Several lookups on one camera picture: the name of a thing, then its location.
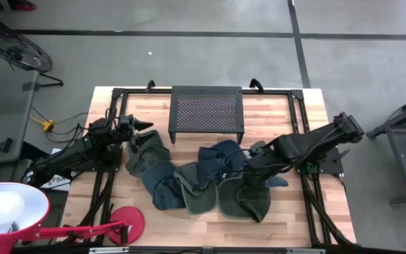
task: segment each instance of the perforated metal shelf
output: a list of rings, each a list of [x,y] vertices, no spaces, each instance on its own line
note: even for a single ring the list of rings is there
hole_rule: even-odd
[[[173,86],[168,134],[174,144],[176,133],[236,133],[244,135],[241,87]]]

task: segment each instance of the light bulb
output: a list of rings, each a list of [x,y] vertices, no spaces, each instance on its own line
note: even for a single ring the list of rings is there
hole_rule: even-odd
[[[6,234],[25,208],[25,201],[11,191],[0,192],[0,234]]]

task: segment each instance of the wooden table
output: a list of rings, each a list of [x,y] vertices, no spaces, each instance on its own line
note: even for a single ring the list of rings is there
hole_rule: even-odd
[[[96,87],[90,105],[87,124],[104,117],[109,107],[114,87]],[[304,89],[309,127],[318,128],[328,123],[324,99],[320,89]],[[278,135],[292,133],[288,100],[283,95],[245,95],[245,135],[243,148]],[[171,151],[176,165],[197,160],[199,147],[210,147],[226,139],[236,139],[235,134],[179,133],[176,144],[168,136],[168,111],[170,95],[130,95],[127,114],[134,114],[141,121],[154,122],[164,145]],[[300,131],[303,133],[300,113],[297,112]],[[269,213],[260,224],[250,219],[227,218],[219,208],[201,215],[191,215],[186,209],[158,211],[152,197],[144,189],[139,178],[125,169],[128,161],[123,155],[121,170],[116,174],[111,201],[114,210],[130,205],[140,209],[145,217],[146,228],[134,246],[218,246],[218,247],[307,247],[310,246],[307,216],[303,202],[300,177],[290,171],[281,175],[289,182],[287,188],[271,189]],[[79,224],[90,206],[95,179],[94,172],[82,174],[73,181],[62,224]],[[348,239],[355,242],[349,208],[344,189],[339,180],[330,175],[320,177],[327,213]],[[321,223],[314,217],[319,239],[322,241]]]

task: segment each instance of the red lamp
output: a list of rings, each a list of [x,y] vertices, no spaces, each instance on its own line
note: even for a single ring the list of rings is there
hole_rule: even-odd
[[[111,216],[111,223],[100,226],[40,228],[49,211],[49,201],[42,191],[21,183],[0,183],[0,254],[11,252],[17,241],[78,236],[84,238],[108,234],[118,245],[136,241],[143,233],[145,220],[134,207],[122,207]]]

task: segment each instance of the concrete floor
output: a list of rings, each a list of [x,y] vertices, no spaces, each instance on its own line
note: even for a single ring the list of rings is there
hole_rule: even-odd
[[[292,32],[286,0],[36,0],[31,13],[0,11],[18,29]],[[295,0],[301,32],[406,34],[406,0]],[[41,90],[35,106],[51,119],[87,111],[94,86],[243,85],[302,87],[294,39],[227,37],[29,36],[66,86]],[[406,103],[406,41],[303,40],[312,87],[329,117],[346,111],[364,130]],[[0,59],[0,73],[11,71]],[[85,117],[76,121],[84,124]],[[71,121],[58,131],[75,126]],[[30,123],[27,141],[57,145]],[[406,250],[406,205],[388,200],[406,183],[385,137],[343,145],[347,199],[358,243]]]

